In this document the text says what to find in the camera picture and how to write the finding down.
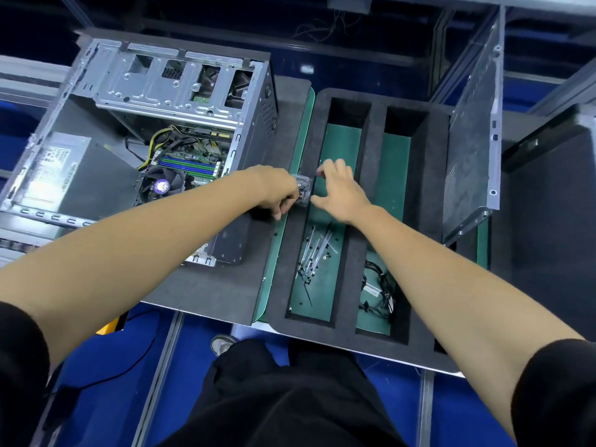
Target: metal side panel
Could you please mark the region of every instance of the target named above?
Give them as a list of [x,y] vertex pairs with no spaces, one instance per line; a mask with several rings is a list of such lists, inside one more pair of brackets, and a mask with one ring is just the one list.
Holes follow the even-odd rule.
[[443,243],[449,245],[499,209],[505,8],[449,123]]

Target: left hand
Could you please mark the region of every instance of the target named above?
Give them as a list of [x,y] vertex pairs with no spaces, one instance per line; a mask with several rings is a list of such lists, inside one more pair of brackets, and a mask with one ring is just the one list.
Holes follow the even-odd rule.
[[271,216],[277,221],[298,199],[298,183],[285,169],[257,165],[243,172],[250,176],[255,186],[258,205],[271,210]]

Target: shoe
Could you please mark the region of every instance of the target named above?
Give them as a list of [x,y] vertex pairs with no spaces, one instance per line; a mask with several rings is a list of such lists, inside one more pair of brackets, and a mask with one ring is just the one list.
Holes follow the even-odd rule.
[[229,348],[236,342],[238,342],[238,339],[234,336],[218,334],[211,339],[211,351],[215,354],[215,356],[220,357],[222,354],[226,353],[226,351],[228,351]]

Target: black pants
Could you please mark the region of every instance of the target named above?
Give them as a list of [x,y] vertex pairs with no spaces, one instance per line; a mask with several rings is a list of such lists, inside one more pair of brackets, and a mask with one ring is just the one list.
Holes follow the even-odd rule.
[[[343,387],[359,394],[387,420],[389,416],[377,390],[368,380],[352,353],[325,345],[290,339],[288,359],[291,367],[332,377]],[[226,378],[241,383],[261,374],[268,374],[279,368],[263,341],[247,339],[230,347],[226,353],[215,359],[203,380],[203,390],[194,404],[189,419],[205,407],[220,399],[218,381]]]

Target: cpu fan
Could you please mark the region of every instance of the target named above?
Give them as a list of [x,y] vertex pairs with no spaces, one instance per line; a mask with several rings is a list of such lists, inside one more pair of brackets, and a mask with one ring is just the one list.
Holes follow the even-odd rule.
[[229,87],[225,106],[242,109],[242,105],[244,104],[244,91],[249,89],[250,79],[252,76],[252,72],[236,70],[234,79],[232,80],[232,85]]
[[184,191],[185,180],[186,173],[184,172],[161,166],[151,166],[145,172],[141,182],[139,200],[146,203],[181,193]]

